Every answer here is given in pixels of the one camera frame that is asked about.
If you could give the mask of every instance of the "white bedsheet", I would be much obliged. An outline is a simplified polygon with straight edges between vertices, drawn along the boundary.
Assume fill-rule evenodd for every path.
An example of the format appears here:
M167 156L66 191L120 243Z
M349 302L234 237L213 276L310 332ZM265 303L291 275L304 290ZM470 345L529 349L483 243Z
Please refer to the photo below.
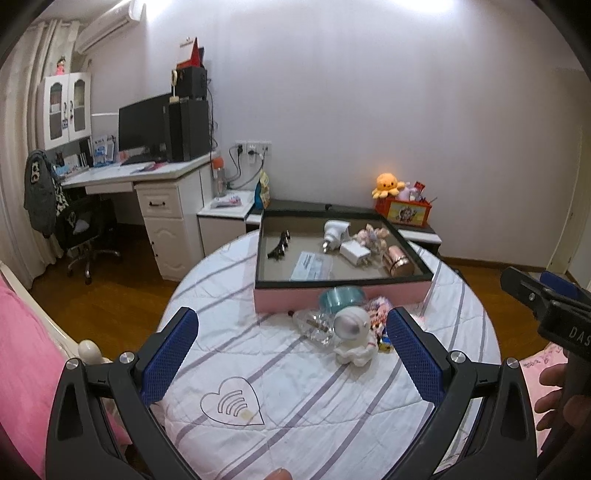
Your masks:
M171 298L194 309L199 335L162 401L165 429L204 480L262 479L288 469L295 479L379 479L406 450L432 404L421 400L395 353L366 367L343 366L302 338L287 315L257 316L258 233L197 265ZM415 247L434 274L424 303L407 306L449 350L500 363L482 304L446 265ZM453 462L474 421L474 401L450 446Z

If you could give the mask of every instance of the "plush toy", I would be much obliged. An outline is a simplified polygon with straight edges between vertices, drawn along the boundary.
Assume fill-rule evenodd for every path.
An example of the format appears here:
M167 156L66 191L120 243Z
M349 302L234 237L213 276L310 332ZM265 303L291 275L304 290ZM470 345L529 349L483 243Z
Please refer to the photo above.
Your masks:
M374 229L370 224L367 224L364 230L360 230L353 236L353 239L362 247L369 248L373 253L382 255L388 248L388 244L384 239L389 234L390 231L387 228Z
M396 195L396 199L402 200L403 202L410 202L411 196L414 198L418 196L418 188L410 188L410 182L408 181L402 190L400 190L400 193Z
M342 340L335 347L338 363L362 367L374 357L378 343L370 326L369 313L361 307L345 307L335 315L335 335Z
M398 179L392 175L391 173L382 173L376 179L376 188L372 192L373 197L384 199L388 195L398 195L399 189L403 189L405 187L405 183L403 181L398 181Z

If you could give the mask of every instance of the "figurine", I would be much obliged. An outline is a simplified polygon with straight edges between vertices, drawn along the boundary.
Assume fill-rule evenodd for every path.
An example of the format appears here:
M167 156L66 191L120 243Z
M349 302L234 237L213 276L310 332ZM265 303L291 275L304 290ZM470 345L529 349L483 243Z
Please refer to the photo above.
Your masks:
M384 240L388 235L390 235L390 230L387 228L374 229L370 224L367 224L364 230L360 230L353 236L353 239L362 247L369 248L373 253L383 255L388 248L388 244Z
M56 67L56 75L65 75L66 74L66 58L61 56L60 59L57 61Z
M285 250L289 245L289 240L291 240L291 235L289 230L284 230L281 232L281 238L279 239L279 243L277 246L267 253L267 258L274 258L275 260L279 260L285 256Z
M370 325L369 313L361 307L346 307L335 315L335 335L342 340L335 347L338 363L362 367L374 357L378 343Z
M406 184L398 179L391 173L382 173L376 179L376 188L372 192L374 199L384 199L388 195L398 195L400 190L403 189Z

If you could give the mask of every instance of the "computer tower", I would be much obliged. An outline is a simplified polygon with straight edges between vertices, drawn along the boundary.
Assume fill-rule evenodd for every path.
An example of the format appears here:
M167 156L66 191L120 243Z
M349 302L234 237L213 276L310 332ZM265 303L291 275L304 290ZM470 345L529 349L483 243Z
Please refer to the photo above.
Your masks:
M166 156L169 161L189 161L210 152L207 100L182 98L164 107Z

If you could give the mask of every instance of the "computer monitor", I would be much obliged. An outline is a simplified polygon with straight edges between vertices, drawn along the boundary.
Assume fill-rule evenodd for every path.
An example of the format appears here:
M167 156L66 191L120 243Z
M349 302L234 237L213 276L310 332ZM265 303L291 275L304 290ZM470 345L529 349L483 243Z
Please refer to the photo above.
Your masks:
M166 157L164 107L170 93L119 109L119 151L145 147L154 157Z

